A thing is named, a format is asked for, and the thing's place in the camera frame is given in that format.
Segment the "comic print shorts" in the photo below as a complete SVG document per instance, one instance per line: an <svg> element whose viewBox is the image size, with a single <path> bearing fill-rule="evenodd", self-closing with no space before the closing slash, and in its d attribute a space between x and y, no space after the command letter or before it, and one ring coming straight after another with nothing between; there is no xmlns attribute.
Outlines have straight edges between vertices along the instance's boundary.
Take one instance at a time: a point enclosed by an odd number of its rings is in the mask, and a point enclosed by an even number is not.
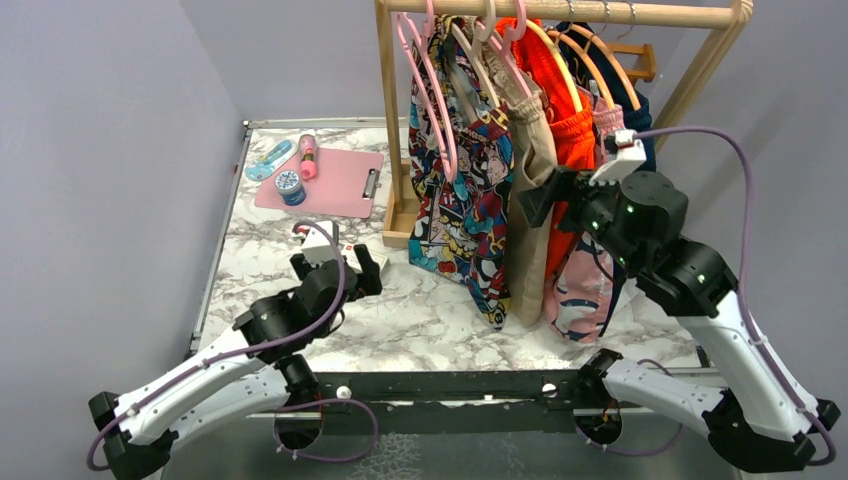
<svg viewBox="0 0 848 480"><path fill-rule="evenodd" d="M434 22L429 55L444 94L457 142L458 174L444 175L422 94L410 93L410 180L419 209L408 241L410 264L464 285L483 320L503 327L511 295L506 283L507 213L513 145L504 106L491 107L450 26Z"/></svg>

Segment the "cream plastic hanger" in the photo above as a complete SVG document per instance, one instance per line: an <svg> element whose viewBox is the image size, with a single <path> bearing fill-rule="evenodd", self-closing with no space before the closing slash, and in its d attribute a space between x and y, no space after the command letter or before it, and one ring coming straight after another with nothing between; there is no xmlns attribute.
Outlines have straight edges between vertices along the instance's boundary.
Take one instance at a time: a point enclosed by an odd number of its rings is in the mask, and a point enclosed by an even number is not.
<svg viewBox="0 0 848 480"><path fill-rule="evenodd" d="M501 106L500 99L482 58L483 45L491 38L495 30L496 1L487 0L484 5L485 18L482 27L476 26L474 18L471 20L460 18L452 21L450 31L456 43L465 52L466 58L477 76L478 85L481 87L481 91L486 94L488 103L491 107L497 108Z"/></svg>

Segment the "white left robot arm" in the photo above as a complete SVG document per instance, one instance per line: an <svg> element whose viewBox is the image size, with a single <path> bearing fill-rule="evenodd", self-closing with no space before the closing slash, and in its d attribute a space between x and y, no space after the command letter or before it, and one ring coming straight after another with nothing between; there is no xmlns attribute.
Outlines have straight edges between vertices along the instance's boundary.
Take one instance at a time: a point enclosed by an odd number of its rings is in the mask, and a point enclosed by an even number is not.
<svg viewBox="0 0 848 480"><path fill-rule="evenodd" d="M314 267L292 257L301 283L254 301L232 327L145 386L88 402L98 430L86 455L91 471L145 479L200 437L252 414L285 405L315 407L318 381L301 350L331 335L343 307L382 291L381 267L362 244L360 267L343 254Z"/></svg>

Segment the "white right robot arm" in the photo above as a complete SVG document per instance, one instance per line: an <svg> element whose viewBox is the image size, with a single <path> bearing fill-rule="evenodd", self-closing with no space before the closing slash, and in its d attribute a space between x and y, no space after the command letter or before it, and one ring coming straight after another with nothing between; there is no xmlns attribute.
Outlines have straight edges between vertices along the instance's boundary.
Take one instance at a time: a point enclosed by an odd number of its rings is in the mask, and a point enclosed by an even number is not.
<svg viewBox="0 0 848 480"><path fill-rule="evenodd" d="M651 409L700 434L722 459L749 473L816 464L811 436L830 431L838 406L791 377L741 305L739 282L723 257L683 236L688 199L668 178L635 172L608 183L592 171L559 167L518 200L533 227L556 203L566 203L560 229L586 233L610 253L624 277L692 335L725 380L722 388L696 385L601 349L578 372L585 404Z"/></svg>

